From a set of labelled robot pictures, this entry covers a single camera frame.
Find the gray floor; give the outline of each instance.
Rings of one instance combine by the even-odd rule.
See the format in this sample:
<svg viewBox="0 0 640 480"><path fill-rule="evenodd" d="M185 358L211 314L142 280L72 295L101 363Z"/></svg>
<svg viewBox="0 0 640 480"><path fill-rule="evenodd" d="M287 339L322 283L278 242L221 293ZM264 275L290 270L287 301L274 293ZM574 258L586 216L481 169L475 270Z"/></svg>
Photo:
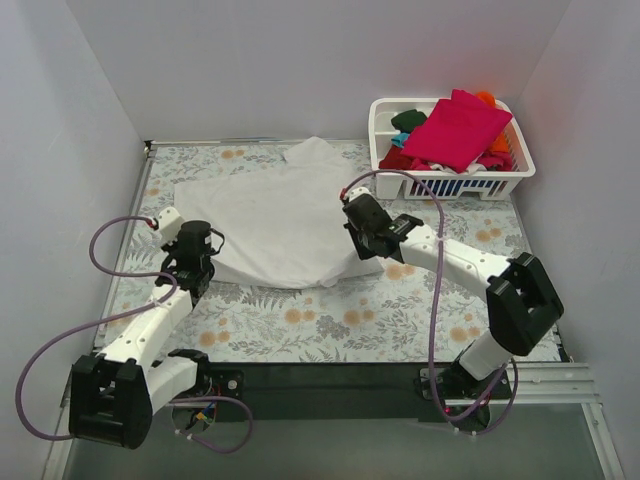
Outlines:
<svg viewBox="0 0 640 480"><path fill-rule="evenodd" d="M76 440L65 479L604 478L580 405L516 405L501 428L475 440L403 420L259 422L230 456L169 425L161 412L136 451ZM205 436L230 445L244 427L220 424Z"/></svg>

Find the white wall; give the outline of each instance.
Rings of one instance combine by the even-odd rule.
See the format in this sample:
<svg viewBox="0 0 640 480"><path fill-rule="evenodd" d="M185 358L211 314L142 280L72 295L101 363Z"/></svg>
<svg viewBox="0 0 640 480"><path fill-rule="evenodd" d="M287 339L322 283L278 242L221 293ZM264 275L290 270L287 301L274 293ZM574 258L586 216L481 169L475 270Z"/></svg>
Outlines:
<svg viewBox="0 0 640 480"><path fill-rule="evenodd" d="M67 0L143 139L364 138L371 102L520 95L569 0Z"/></svg>
<svg viewBox="0 0 640 480"><path fill-rule="evenodd" d="M516 115L537 164L517 190L626 474L640 478L640 3L573 1Z"/></svg>
<svg viewBox="0 0 640 480"><path fill-rule="evenodd" d="M128 211L143 145L63 0L4 0L0 18L0 477L37 479L50 445L19 424L15 382L46 340L100 315L108 279L88 242ZM100 245L108 264L120 238ZM41 430L89 348L80 335L36 365L26 407Z"/></svg>

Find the plastic basket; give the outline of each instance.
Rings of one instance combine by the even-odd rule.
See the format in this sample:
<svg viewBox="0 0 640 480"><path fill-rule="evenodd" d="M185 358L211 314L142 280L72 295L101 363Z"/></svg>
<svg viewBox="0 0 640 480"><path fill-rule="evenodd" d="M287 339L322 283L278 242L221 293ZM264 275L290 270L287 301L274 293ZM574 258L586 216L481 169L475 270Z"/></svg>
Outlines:
<svg viewBox="0 0 640 480"><path fill-rule="evenodd" d="M369 111L371 168L374 170L378 168L378 164L391 148L391 138L400 133L391 125L391 119L398 113L412 108L430 115L438 100L438 98L381 98L373 102ZM496 105L507 112L511 111L503 102L496 100ZM536 172L515 117L504 132L513 158L511 172L476 172L469 175L413 170L410 173L425 181L435 195L443 200L453 200L467 192L479 193L482 200L503 200L520 180ZM403 185L406 199L418 200L429 196L420 184L403 175L397 173L376 175L376 195L380 199L397 198Z"/></svg>

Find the floral pattern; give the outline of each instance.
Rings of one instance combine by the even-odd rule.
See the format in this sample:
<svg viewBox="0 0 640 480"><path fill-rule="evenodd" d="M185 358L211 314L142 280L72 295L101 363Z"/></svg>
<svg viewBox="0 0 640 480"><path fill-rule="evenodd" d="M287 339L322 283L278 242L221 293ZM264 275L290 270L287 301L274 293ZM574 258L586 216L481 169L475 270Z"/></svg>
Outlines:
<svg viewBox="0 0 640 480"><path fill-rule="evenodd" d="M214 176L260 171L282 165L288 143L180 146L158 149L145 185L139 214L153 216L173 203L173 185ZM360 172L370 168L369 149L358 142L335 142ZM392 214L408 213L435 227L431 201L384 201ZM455 238L496 254L525 249L513 205L461 197L445 202L446 230ZM136 225L124 270L152 271L163 253L158 237ZM392 260L379 274L346 279L331 288L278 290L212 282L194 312L173 332L162 353L195 348L221 362L412 362L427 358L429 315L435 275ZM148 280L120 279L112 313L142 304ZM114 340L130 319L109 324L97 345ZM464 288L445 281L436 327L436 359L451 361L488 326L486 306ZM559 360L549 333L527 357Z"/></svg>

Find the orange cloth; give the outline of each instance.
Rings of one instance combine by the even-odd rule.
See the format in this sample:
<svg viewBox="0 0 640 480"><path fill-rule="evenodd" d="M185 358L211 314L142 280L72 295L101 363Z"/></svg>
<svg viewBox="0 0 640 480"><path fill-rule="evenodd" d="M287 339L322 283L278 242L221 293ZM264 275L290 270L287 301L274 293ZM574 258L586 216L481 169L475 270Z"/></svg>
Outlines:
<svg viewBox="0 0 640 480"><path fill-rule="evenodd" d="M476 93L476 97L490 107L495 108L496 99L489 92L478 92ZM494 140L487 151L491 153L509 153L509 144L507 143L507 137L504 132L498 135L498 138Z"/></svg>

